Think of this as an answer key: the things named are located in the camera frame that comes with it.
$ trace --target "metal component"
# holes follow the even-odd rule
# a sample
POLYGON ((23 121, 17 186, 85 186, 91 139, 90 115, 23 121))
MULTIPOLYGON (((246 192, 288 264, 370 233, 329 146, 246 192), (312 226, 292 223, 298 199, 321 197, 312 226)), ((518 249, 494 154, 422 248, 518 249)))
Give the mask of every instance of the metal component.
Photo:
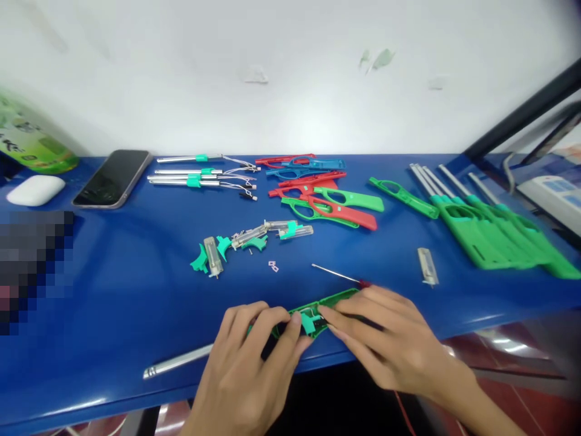
POLYGON ((428 183, 428 185, 430 185, 432 187, 432 189, 434 190, 436 195, 443 196, 444 193, 442 191, 440 191, 440 188, 438 188, 438 186, 436 186, 436 184, 432 181, 432 179, 428 176, 428 174, 426 174, 424 169, 418 164, 415 164, 415 167, 419 171, 419 173, 422 175, 424 180, 428 183))
POLYGON ((422 283, 427 283, 432 288, 434 285, 438 285, 438 274, 436 273, 436 267, 434 266, 434 261, 432 259, 432 254, 427 248, 418 248, 419 264, 422 266, 422 274, 424 275, 424 281, 422 283))
POLYGON ((456 188, 458 188, 462 194, 464 194, 465 196, 471 195, 470 191, 467 190, 466 187, 463 184, 461 184, 460 181, 457 178, 455 178, 451 172, 448 171, 448 168, 446 168, 443 165, 438 165, 438 168, 442 170, 442 172, 446 176, 448 176, 451 182, 456 185, 456 188))
MULTIPOLYGON (((216 174, 198 174, 201 180, 217 180, 216 174)), ((148 180, 188 180, 189 174, 173 174, 162 176, 147 176, 148 180)))
POLYGON ((286 234, 288 232, 289 232, 288 229, 281 229, 278 231, 278 237, 280 239, 287 240, 287 239, 293 239, 296 237, 312 235, 315 231, 313 230, 313 226, 305 226, 304 225, 304 226, 301 226, 301 227, 295 229, 293 236, 286 237, 286 234))
POLYGON ((232 238, 232 248, 235 251, 236 249, 240 248, 241 246, 243 246, 246 242, 250 241, 251 239, 264 236, 265 234, 266 234, 266 227, 264 225, 260 225, 252 230, 247 230, 243 234, 240 233, 240 235, 238 237, 232 238))
POLYGON ((290 222, 293 222, 294 224, 298 224, 297 221, 267 221, 267 220, 264 220, 264 227, 266 227, 267 231, 288 230, 290 222))
POLYGON ((216 248, 216 240, 214 236, 207 237, 204 239, 204 248, 206 249, 206 254, 208 255, 208 265, 210 267, 210 275, 208 277, 216 277, 224 271, 222 267, 222 261, 218 255, 218 249, 216 248))
POLYGON ((488 197, 490 201, 494 204, 500 204, 501 202, 499 199, 482 183, 482 181, 474 174, 468 173, 468 177, 472 179, 472 181, 476 184, 476 186, 488 197))
POLYGON ((206 345, 205 347, 198 348, 196 350, 187 352, 186 354, 179 355, 177 357, 165 360, 164 362, 158 363, 157 365, 150 366, 143 372, 143 379, 155 377, 164 372, 171 371, 174 368, 178 368, 186 363, 193 362, 199 358, 205 357, 210 354, 214 344, 206 345))
MULTIPOLYGON (((223 174, 223 170, 211 170, 212 174, 223 174)), ((202 170, 155 170, 154 174, 201 174, 202 170)))
POLYGON ((418 171, 418 169, 415 167, 415 164, 410 163, 410 169, 413 172, 413 174, 416 176, 418 181, 422 184, 422 186, 424 187, 426 192, 428 192, 428 195, 430 197, 433 197, 434 195, 436 195, 436 192, 431 188, 430 185, 428 185, 428 182, 426 182, 424 180, 424 176, 422 176, 422 174, 418 171))
MULTIPOLYGON (((210 159, 221 159, 221 154, 206 154, 208 160, 210 159)), ((174 157, 158 157, 157 162, 159 164, 167 164, 168 162, 196 162, 196 156, 174 156, 174 157)))
POLYGON ((428 176, 430 176, 432 178, 434 183, 437 184, 440 187, 440 189, 446 193, 446 195, 448 197, 450 197, 450 198, 456 197, 454 195, 454 193, 452 191, 450 191, 448 189, 448 187, 446 185, 444 185, 444 183, 440 179, 438 179, 434 173, 432 173, 431 169, 429 169, 428 167, 422 167, 422 168, 424 169, 426 174, 428 174, 428 176))
POLYGON ((311 263, 311 266, 314 266, 315 268, 318 268, 318 269, 322 269, 323 271, 327 271, 328 273, 334 274, 334 275, 339 276, 339 277, 342 277, 344 279, 351 280, 352 282, 359 283, 359 280, 355 280, 355 279, 352 279, 351 277, 344 276, 342 274, 339 274, 338 272, 331 271, 330 269, 323 268, 322 266, 315 265, 314 263, 311 263))
MULTIPOLYGON (((172 180, 172 179, 153 179, 149 181, 152 185, 183 185, 187 186, 188 181, 186 179, 172 180)), ((201 186, 220 186, 219 180, 200 180, 201 186)))

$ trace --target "metal tube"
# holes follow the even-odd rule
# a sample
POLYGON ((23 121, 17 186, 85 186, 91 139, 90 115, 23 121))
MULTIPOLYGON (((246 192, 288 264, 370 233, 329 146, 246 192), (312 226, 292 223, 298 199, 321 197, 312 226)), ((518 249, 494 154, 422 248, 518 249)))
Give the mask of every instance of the metal tube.
POLYGON ((430 178, 434 181, 434 183, 437 184, 440 187, 440 189, 446 193, 446 195, 448 197, 450 197, 450 198, 456 197, 454 195, 454 193, 452 191, 450 191, 448 189, 448 187, 446 185, 444 185, 444 183, 440 179, 438 179, 434 173, 432 173, 431 169, 429 169, 428 167, 422 167, 422 168, 425 171, 425 173, 428 174, 428 176, 430 176, 430 178))
POLYGON ((454 177, 454 175, 453 175, 451 172, 449 172, 449 171, 448 171, 448 168, 446 168, 446 167, 445 167, 445 166, 443 166, 443 165, 438 165, 438 168, 439 168, 440 170, 442 170, 442 172, 443 172, 443 173, 444 173, 446 176, 448 176, 448 178, 450 179, 450 181, 451 181, 453 184, 455 184, 455 185, 456 185, 456 188, 458 188, 462 194, 464 194, 465 196, 472 195, 472 194, 471 194, 471 192, 470 192, 469 190, 467 190, 467 189, 466 189, 466 187, 465 187, 463 184, 461 184, 461 183, 460 183, 460 181, 459 181, 457 178, 455 178, 455 177, 454 177))
POLYGON ((434 190, 436 195, 443 196, 444 193, 442 191, 440 191, 440 188, 438 188, 434 182, 432 182, 432 179, 428 177, 428 175, 425 173, 424 169, 418 164, 415 164, 415 165, 416 165, 417 171, 422 175, 422 177, 428 183, 428 185, 430 185, 432 187, 432 189, 434 190))
MULTIPOLYGON (((197 174, 201 180, 217 180, 216 174, 197 174)), ((163 174, 161 176, 147 176, 148 180, 188 180, 189 174, 163 174)))
POLYGON ((490 192, 490 190, 484 185, 484 183, 482 183, 482 181, 478 177, 476 177, 474 173, 468 173, 468 177, 470 177, 473 180, 476 186, 480 188, 480 190, 484 193, 484 195, 488 197, 490 201, 492 201, 494 204, 501 203, 498 200, 498 198, 492 192, 490 192))
POLYGON ((157 365, 150 366, 143 372, 143 379, 155 377, 156 375, 163 374, 164 372, 171 371, 174 368, 178 368, 186 363, 193 362, 199 358, 205 357, 210 354, 214 344, 206 345, 205 347, 198 348, 196 350, 187 352, 186 354, 179 355, 172 359, 166 360, 164 362, 158 363, 157 365))
MULTIPOLYGON (((206 159, 204 159, 204 162, 206 162, 207 159, 221 159, 222 158, 221 154, 205 154, 204 156, 206 156, 206 159)), ((174 157, 158 157, 157 158, 158 164, 167 164, 168 162, 196 162, 196 161, 197 161, 196 156, 174 156, 174 157)))
MULTIPOLYGON (((183 185, 186 186, 188 181, 186 179, 174 180, 174 179, 153 179, 149 181, 152 185, 183 185)), ((219 180, 200 180, 201 186, 216 187, 220 186, 219 180)))
MULTIPOLYGON (((212 174, 222 174, 223 170, 212 170, 212 174)), ((155 170, 154 174, 201 174, 202 170, 155 170)))
POLYGON ((431 188, 430 185, 428 185, 428 182, 426 182, 424 180, 424 178, 422 177, 422 175, 420 174, 420 172, 418 171, 418 169, 414 166, 413 163, 410 163, 410 169, 412 170, 413 174, 415 174, 416 178, 419 180, 419 182, 421 183, 421 185, 424 187, 424 189, 426 190, 426 192, 428 192, 428 195, 430 197, 433 197, 434 195, 436 195, 436 193, 434 192, 434 190, 431 188))

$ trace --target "screwdriver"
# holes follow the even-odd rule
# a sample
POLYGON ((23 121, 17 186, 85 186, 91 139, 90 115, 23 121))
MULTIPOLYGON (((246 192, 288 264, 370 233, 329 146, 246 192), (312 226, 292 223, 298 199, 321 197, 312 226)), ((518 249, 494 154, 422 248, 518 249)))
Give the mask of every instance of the screwdriver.
POLYGON ((342 274, 339 274, 338 272, 331 271, 330 269, 323 268, 322 266, 315 265, 314 263, 311 263, 311 265, 314 266, 315 268, 322 269, 323 271, 327 271, 328 273, 334 274, 336 276, 342 277, 342 278, 347 279, 347 280, 351 280, 352 282, 355 282, 355 283, 359 283, 359 287, 361 289, 368 288, 368 287, 370 287, 372 285, 371 282, 367 282, 365 280, 352 279, 351 277, 344 276, 342 274))

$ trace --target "cable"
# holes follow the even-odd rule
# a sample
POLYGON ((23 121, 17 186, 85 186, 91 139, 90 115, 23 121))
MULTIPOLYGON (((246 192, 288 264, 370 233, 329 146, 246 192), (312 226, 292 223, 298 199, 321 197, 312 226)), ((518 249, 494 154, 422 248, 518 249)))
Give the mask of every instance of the cable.
MULTIPOLYGON (((123 418, 123 421, 121 421, 121 424, 119 424, 117 426, 117 428, 115 430, 113 430, 111 433, 109 433, 107 436, 113 436, 115 433, 117 433, 119 430, 121 430, 121 427, 123 427, 123 424, 125 424, 125 420, 127 419, 127 417, 123 418)), ((70 428, 70 427, 65 427, 65 430, 71 435, 71 436, 80 436, 74 429, 70 428)))
POLYGON ((250 168, 250 167, 240 167, 240 168, 233 168, 231 170, 226 170, 226 171, 224 171, 223 174, 233 174, 236 171, 253 171, 253 172, 256 172, 256 171, 259 171, 259 170, 255 170, 255 169, 250 168))
POLYGON ((405 424, 407 425, 407 429, 410 431, 412 436, 416 436, 416 432, 412 428, 412 423, 410 422, 410 419, 407 417, 407 413, 405 413, 404 405, 401 402, 398 391, 393 391, 393 393, 395 394, 395 397, 398 399, 399 408, 401 409, 401 413, 404 416, 404 420, 405 420, 405 424))
POLYGON ((229 188, 229 189, 236 189, 236 190, 243 190, 244 194, 240 194, 243 197, 246 197, 248 199, 257 200, 257 197, 252 195, 252 193, 247 190, 244 186, 241 185, 235 185, 234 183, 229 183, 229 182, 220 182, 220 186, 224 187, 224 188, 229 188))
POLYGON ((245 182, 250 182, 250 180, 256 180, 256 178, 254 178, 254 177, 241 176, 239 174, 235 174, 233 176, 231 176, 230 174, 228 174, 227 176, 219 175, 217 177, 217 179, 218 180, 222 180, 222 179, 240 179, 240 180, 244 180, 245 182))
POLYGON ((249 167, 248 169, 252 169, 253 171, 260 171, 260 169, 256 165, 254 165, 253 163, 250 163, 250 162, 246 162, 245 160, 234 159, 232 157, 224 156, 223 154, 222 154, 222 159, 227 159, 227 160, 231 160, 232 162, 236 162, 237 164, 246 165, 247 167, 249 167))
POLYGON ((512 152, 511 154, 509 154, 506 157, 506 159, 504 159, 502 161, 502 169, 504 170, 504 174, 506 175, 506 177, 508 179, 508 193, 511 194, 511 195, 514 194, 515 182, 514 182, 513 172, 510 170, 510 167, 508 166, 508 163, 513 158, 514 154, 515 153, 512 152))

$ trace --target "green plastic part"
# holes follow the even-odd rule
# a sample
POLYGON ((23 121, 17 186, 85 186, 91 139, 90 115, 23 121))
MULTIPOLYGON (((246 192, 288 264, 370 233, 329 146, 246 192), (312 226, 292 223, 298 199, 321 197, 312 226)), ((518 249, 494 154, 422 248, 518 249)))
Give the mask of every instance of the green plastic part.
POLYGON ((188 180, 186 180, 186 185, 189 186, 190 188, 201 188, 202 185, 200 184, 200 179, 196 179, 196 178, 189 178, 188 180))
POLYGON ((319 320, 323 319, 323 317, 320 315, 310 316, 307 314, 307 312, 301 312, 301 319, 302 319, 304 332, 310 336, 315 331, 317 331, 317 328, 315 327, 315 321, 319 321, 319 320))
MULTIPOLYGON (((340 219, 340 218, 326 217, 326 216, 322 215, 321 213, 319 213, 317 210, 313 209, 311 207, 311 205, 309 204, 309 202, 307 202, 307 201, 302 201, 302 200, 299 200, 299 199, 296 199, 296 198, 291 198, 291 197, 281 198, 280 201, 281 201, 282 204, 288 204, 290 206, 290 208, 292 209, 292 211, 296 215, 300 216, 302 219, 305 219, 307 221, 311 221, 311 220, 315 220, 315 219, 326 219, 326 220, 329 220, 329 221, 335 221, 335 222, 337 222, 339 224, 343 224, 343 225, 346 225, 346 226, 349 226, 349 227, 352 227, 352 228, 358 228, 359 227, 359 224, 356 224, 356 223, 351 222, 351 221, 343 220, 343 219, 340 219), (305 207, 305 208, 308 208, 308 209, 312 210, 313 215, 306 216, 304 214, 301 214, 297 210, 297 207, 305 207)), ((317 207, 319 209, 323 210, 326 213, 331 213, 332 212, 332 208, 329 205, 322 204, 322 203, 318 203, 317 204, 317 207)))
POLYGON ((200 244, 200 255, 195 261, 190 263, 190 265, 192 266, 194 271, 203 271, 204 274, 207 274, 208 273, 208 268, 206 267, 207 262, 208 255, 206 254, 206 249, 202 244, 200 244))
POLYGON ((222 259, 227 262, 226 250, 232 246, 232 241, 230 238, 222 238, 222 236, 216 236, 216 239, 218 240, 218 252, 222 256, 222 259))
POLYGON ((315 187, 313 190, 315 193, 323 195, 323 197, 328 201, 340 204, 341 206, 359 206, 377 212, 383 212, 385 210, 383 207, 383 201, 379 197, 323 187, 315 187), (339 194, 344 197, 343 201, 339 201, 331 197, 329 194, 339 194))
POLYGON ((296 221, 288 221, 289 229, 288 231, 280 237, 281 240, 293 237, 297 233, 297 229, 300 229, 302 225, 297 225, 296 221))
MULTIPOLYGON (((300 312, 301 318, 303 319, 303 328, 305 333, 308 336, 312 337, 313 339, 316 339, 317 336, 319 336, 322 332, 324 332, 327 329, 327 323, 324 321, 323 317, 318 312, 318 307, 319 306, 333 307, 339 301, 346 300, 355 295, 357 292, 359 292, 358 289, 351 288, 348 289, 347 291, 339 292, 338 294, 332 295, 322 300, 309 303, 304 306, 300 306, 299 308, 289 311, 289 314, 292 315, 294 312, 300 312)), ((277 326, 272 330, 272 335, 277 339, 280 337, 280 333, 277 326)))
POLYGON ((553 276, 567 280, 581 280, 581 272, 569 262, 560 251, 551 244, 542 230, 532 221, 512 212, 506 205, 496 205, 503 211, 513 225, 524 235, 538 251, 549 257, 549 262, 543 267, 553 276))
POLYGON ((246 242, 242 248, 246 248, 248 246, 253 246, 256 247, 260 250, 260 252, 262 253, 262 251, 264 250, 264 248, 266 247, 266 240, 268 239, 268 235, 264 235, 262 238, 252 238, 250 241, 246 242))
POLYGON ((432 196, 440 216, 478 268, 509 268, 511 263, 491 245, 487 229, 493 227, 477 209, 452 202, 448 196, 432 196))
POLYGON ((478 211, 481 214, 478 216, 477 221, 479 231, 485 241, 488 242, 501 257, 508 261, 508 265, 505 268, 528 269, 536 265, 530 256, 506 237, 498 223, 492 220, 489 214, 485 213, 479 207, 468 206, 460 197, 454 197, 452 202, 461 206, 470 207, 473 211, 478 211))
POLYGON ((437 207, 410 194, 399 183, 392 182, 391 180, 378 180, 375 177, 371 177, 369 182, 380 191, 397 198, 403 204, 426 215, 428 218, 438 219, 440 211, 437 207))
POLYGON ((515 227, 514 223, 506 216, 506 213, 483 203, 475 195, 469 195, 466 200, 482 212, 493 224, 495 224, 501 233, 512 244, 512 251, 516 259, 513 261, 514 267, 518 269, 530 269, 537 265, 549 263, 550 258, 546 253, 536 249, 536 247, 515 227))

